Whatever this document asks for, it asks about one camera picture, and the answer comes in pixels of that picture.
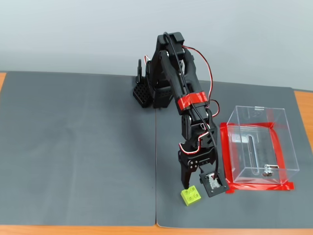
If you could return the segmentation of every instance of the black robotic arm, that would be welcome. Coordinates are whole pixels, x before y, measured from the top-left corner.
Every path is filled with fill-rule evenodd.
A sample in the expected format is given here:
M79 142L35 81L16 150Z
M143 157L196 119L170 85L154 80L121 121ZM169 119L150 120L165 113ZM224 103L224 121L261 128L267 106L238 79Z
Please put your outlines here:
M158 36L156 51L146 65L145 77L141 75L139 60L133 95L144 108L150 104L154 108L166 108L174 98L185 138L185 143L179 144L178 151L182 184L188 189L191 173L200 168L200 182L211 197L229 188L224 175L220 173L223 171L218 164L215 144L217 127L211 111L206 108L209 101L199 84L194 58L183 42L184 38L179 32ZM214 162L215 171L208 171L208 164Z

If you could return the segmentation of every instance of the gray work surface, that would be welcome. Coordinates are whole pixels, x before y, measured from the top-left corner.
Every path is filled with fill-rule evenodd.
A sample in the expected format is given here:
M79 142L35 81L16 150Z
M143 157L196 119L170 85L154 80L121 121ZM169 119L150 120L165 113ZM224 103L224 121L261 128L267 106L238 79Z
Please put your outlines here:
M208 93L209 82L201 82ZM212 98L219 101L220 114L214 118L218 126L227 122L236 105L285 108L300 171L292 178L293 191L243 191L209 198L192 173L201 200L186 206L180 192L178 162L181 118L174 102L156 112L156 217L163 227L177 228L312 228L313 227L313 156L291 88L266 87L234 83L214 83ZM216 106L212 102L212 113ZM218 133L219 161L222 162Z
M155 110L130 76L9 72L0 224L152 226Z

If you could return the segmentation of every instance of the transparent plastic container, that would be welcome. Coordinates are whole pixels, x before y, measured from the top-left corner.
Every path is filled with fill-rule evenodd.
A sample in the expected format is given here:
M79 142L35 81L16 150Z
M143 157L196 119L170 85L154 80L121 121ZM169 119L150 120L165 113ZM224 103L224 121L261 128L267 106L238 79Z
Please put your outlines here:
M227 132L233 182L282 185L299 171L285 109L236 106Z

